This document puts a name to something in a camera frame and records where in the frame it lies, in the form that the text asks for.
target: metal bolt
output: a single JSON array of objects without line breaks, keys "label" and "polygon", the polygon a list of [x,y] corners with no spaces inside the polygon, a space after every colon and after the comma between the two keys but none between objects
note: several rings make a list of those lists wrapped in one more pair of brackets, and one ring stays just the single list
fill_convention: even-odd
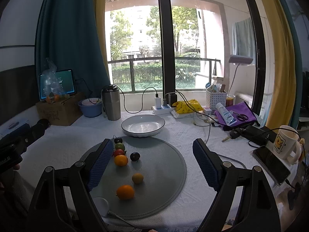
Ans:
[{"label": "metal bolt", "polygon": [[255,167],[254,167],[254,170],[256,170],[257,172],[262,171],[262,169],[261,169],[261,167],[260,167],[260,166],[255,166]]},{"label": "metal bolt", "polygon": [[75,165],[76,167],[81,167],[82,165],[84,165],[84,162],[81,161],[81,160],[79,160],[79,161],[75,162],[74,165]]},{"label": "metal bolt", "polygon": [[50,171],[52,171],[53,167],[48,166],[47,168],[45,168],[45,172],[49,173]]},{"label": "metal bolt", "polygon": [[231,167],[232,164],[231,164],[231,162],[229,162],[229,161],[224,161],[224,162],[223,162],[223,166],[225,166],[225,167]]}]

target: thermos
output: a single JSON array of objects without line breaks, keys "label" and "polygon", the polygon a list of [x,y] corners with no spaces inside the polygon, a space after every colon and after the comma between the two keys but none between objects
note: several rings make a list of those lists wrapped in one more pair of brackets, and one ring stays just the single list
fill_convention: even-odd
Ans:
[{"label": "thermos", "polygon": [[119,88],[115,85],[105,86],[102,90],[102,113],[104,118],[118,120],[121,118]]}]

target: purple cloth bag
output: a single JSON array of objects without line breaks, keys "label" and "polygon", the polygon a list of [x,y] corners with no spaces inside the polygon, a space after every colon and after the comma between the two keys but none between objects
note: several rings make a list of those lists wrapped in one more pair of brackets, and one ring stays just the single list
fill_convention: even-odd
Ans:
[{"label": "purple cloth bag", "polygon": [[[220,115],[220,113],[217,110],[214,112],[214,114],[218,118],[219,124],[221,124],[221,127],[223,128],[223,131],[230,131],[230,130],[233,130],[233,129],[238,128],[238,127],[246,127],[246,126],[249,126],[249,125],[253,125],[254,123],[257,123],[257,125],[260,126],[260,124],[258,123],[253,111],[247,105],[246,102],[241,102],[241,103],[238,103],[238,104],[235,104],[235,105],[232,105],[232,106],[228,106],[227,110],[228,111],[232,110],[234,112],[233,117],[234,117],[234,119],[237,120],[237,122],[235,122],[234,124],[232,124],[230,126],[226,126],[226,123],[224,122],[222,116]],[[247,115],[248,120],[240,121],[237,118],[237,115],[235,113]]]}]

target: cream tube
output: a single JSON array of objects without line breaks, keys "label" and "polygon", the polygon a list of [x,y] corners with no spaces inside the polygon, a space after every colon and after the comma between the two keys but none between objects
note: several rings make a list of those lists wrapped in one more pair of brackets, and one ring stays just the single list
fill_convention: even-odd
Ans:
[{"label": "cream tube", "polygon": [[234,117],[229,113],[229,111],[221,103],[216,104],[216,108],[218,112],[220,113],[220,115],[222,116],[224,122],[228,126],[237,122],[237,120],[234,119]]}]

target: car key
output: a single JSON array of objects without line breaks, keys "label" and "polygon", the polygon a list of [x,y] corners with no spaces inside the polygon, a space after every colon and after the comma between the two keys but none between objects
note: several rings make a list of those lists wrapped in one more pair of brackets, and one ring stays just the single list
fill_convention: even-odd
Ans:
[{"label": "car key", "polygon": [[238,137],[241,135],[242,131],[243,131],[242,128],[236,128],[235,130],[231,130],[230,133],[229,133],[229,136],[227,136],[226,138],[224,138],[224,139],[222,140],[222,142],[228,140],[229,138],[231,138],[231,139],[236,139],[236,138],[238,138]]}]

